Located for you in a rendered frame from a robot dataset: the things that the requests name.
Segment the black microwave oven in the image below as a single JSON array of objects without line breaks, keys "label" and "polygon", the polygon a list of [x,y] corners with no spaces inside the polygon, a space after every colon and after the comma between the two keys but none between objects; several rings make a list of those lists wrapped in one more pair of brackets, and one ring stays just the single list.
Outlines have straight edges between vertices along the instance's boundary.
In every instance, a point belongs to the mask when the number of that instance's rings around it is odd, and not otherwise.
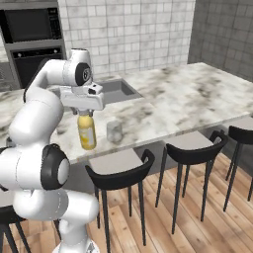
[{"label": "black microwave oven", "polygon": [[57,8],[0,10],[0,29],[5,43],[62,38]]}]

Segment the grey sink basin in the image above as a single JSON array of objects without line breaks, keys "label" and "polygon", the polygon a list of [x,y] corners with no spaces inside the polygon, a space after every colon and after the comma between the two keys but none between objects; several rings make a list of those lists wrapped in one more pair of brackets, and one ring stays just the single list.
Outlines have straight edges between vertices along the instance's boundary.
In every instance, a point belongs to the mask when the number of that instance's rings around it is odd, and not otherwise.
[{"label": "grey sink basin", "polygon": [[141,98],[141,95],[124,79],[102,81],[99,85],[103,87],[105,104]]}]

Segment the yellow juice bottle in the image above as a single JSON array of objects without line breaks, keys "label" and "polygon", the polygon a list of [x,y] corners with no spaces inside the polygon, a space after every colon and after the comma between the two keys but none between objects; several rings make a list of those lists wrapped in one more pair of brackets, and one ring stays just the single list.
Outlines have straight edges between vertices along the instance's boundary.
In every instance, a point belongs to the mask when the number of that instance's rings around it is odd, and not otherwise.
[{"label": "yellow juice bottle", "polygon": [[92,150],[97,145],[94,120],[89,115],[79,116],[77,120],[81,146],[85,150]]}]

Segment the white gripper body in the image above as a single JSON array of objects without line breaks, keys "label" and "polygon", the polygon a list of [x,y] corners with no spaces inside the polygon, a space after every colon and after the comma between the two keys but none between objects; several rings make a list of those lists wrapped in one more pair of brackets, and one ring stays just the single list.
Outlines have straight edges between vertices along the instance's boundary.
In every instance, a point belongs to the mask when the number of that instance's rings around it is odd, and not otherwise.
[{"label": "white gripper body", "polygon": [[60,100],[64,107],[75,108],[79,112],[102,111],[105,108],[103,87],[100,85],[61,87]]}]

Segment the black built-in oven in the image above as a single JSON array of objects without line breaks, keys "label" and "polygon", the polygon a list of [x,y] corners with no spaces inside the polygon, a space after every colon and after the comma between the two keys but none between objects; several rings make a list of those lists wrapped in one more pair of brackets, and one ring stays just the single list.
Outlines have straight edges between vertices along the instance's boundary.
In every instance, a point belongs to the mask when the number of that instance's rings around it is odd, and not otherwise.
[{"label": "black built-in oven", "polygon": [[37,72],[42,61],[47,59],[65,59],[62,45],[47,45],[30,48],[7,48],[7,55],[13,74],[12,89],[26,88]]}]

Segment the black stool with grey seat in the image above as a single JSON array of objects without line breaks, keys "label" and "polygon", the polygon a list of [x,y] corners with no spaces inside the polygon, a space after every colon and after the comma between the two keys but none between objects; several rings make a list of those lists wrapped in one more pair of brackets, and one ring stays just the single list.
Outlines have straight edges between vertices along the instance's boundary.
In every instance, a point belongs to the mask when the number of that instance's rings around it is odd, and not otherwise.
[{"label": "black stool with grey seat", "polygon": [[85,166],[94,184],[95,197],[99,198],[99,192],[102,192],[107,253],[111,253],[107,192],[127,188],[128,212],[131,212],[131,187],[135,184],[138,185],[142,242],[146,245],[142,183],[154,160],[155,156],[149,149],[145,149],[142,156],[138,157],[131,148],[93,158]]},{"label": "black stool with grey seat", "polygon": [[226,211],[239,159],[244,145],[253,146],[253,118],[243,118],[228,125],[228,136],[236,142],[225,180],[229,180],[223,210]]},{"label": "black stool with grey seat", "polygon": [[201,214],[201,220],[204,220],[211,169],[217,155],[221,152],[227,142],[228,137],[223,130],[214,130],[210,138],[206,138],[200,132],[194,131],[168,139],[168,142],[163,149],[155,206],[158,207],[166,159],[167,156],[170,156],[178,163],[172,232],[175,232],[179,196],[185,197],[190,167],[202,163],[206,164]]},{"label": "black stool with grey seat", "polygon": [[0,253],[50,253],[60,242],[57,221],[28,220],[0,207]]}]

